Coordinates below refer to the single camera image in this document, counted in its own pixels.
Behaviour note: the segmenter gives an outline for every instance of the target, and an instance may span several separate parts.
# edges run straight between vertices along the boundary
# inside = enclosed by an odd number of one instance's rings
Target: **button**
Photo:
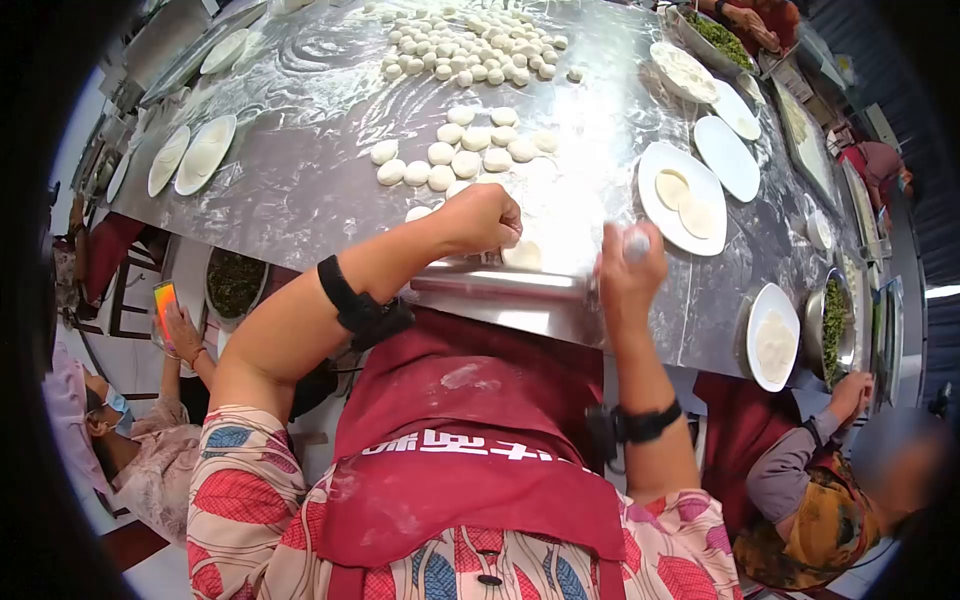
[[[477,581],[484,586],[499,586],[503,583],[503,580],[495,575],[478,575]]]

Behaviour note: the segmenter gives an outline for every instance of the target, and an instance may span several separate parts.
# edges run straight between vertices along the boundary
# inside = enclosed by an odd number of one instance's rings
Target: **face mask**
[[[113,389],[113,386],[109,386],[107,389],[107,399],[105,404],[120,413],[120,420],[113,425],[114,431],[119,433],[125,438],[130,436],[131,428],[133,427],[133,413],[130,412],[130,404],[127,403],[127,399],[119,394]]]

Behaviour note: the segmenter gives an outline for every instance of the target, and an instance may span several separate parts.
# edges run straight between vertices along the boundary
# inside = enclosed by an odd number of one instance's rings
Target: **gray sleeve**
[[[830,410],[813,417],[813,422],[824,444],[840,425]],[[816,447],[810,432],[797,427],[783,434],[750,469],[747,494],[771,523],[780,523],[800,508],[810,481],[806,464]]]

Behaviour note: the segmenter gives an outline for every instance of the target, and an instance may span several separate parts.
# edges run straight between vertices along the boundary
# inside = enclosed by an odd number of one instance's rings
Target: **stainless steel table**
[[[643,216],[636,165],[644,148],[659,140],[696,155],[693,124],[707,111],[667,94],[647,66],[650,45],[670,36],[657,14],[599,0],[535,3],[527,10],[538,26],[567,35],[570,46],[553,82],[535,77],[521,88],[481,83],[463,89],[429,73],[384,81],[379,62],[390,26],[377,14],[362,14],[359,3],[317,3],[288,16],[264,17],[253,24],[250,47],[231,72],[201,79],[184,106],[168,107],[154,119],[113,208],[305,270],[402,223],[411,206],[442,198],[426,186],[379,185],[367,157],[372,144],[396,138],[400,158],[425,160],[449,108],[475,107],[474,124],[486,125],[490,110],[507,105],[520,116],[521,134],[545,129],[560,140],[554,158],[517,165],[502,177],[523,207],[525,234],[543,249],[545,271],[586,273],[603,222]],[[580,84],[564,77],[574,64],[587,70]],[[178,196],[170,184],[148,198],[150,163],[173,130],[187,124],[195,132],[228,113],[236,113],[240,125],[211,182],[191,197]],[[803,234],[805,215],[818,201],[804,196],[813,194],[789,163],[769,97],[760,121],[763,136],[752,146],[760,192],[749,204],[728,199],[724,252],[707,258],[668,245],[670,274],[651,312],[666,364],[749,376],[744,330],[756,293],[775,281],[799,310],[807,290],[826,275],[827,258]],[[850,223],[830,216],[838,234],[853,233]],[[438,294],[420,294],[418,302],[603,346],[597,315],[576,303]]]

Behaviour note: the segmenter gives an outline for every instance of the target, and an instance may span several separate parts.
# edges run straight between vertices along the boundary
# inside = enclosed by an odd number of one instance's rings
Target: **phone screen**
[[[163,344],[171,352],[175,351],[173,342],[170,340],[170,330],[167,328],[167,306],[177,304],[177,292],[174,291],[173,281],[163,281],[154,288],[154,300],[156,300],[156,313],[160,316],[160,326],[163,328]]]

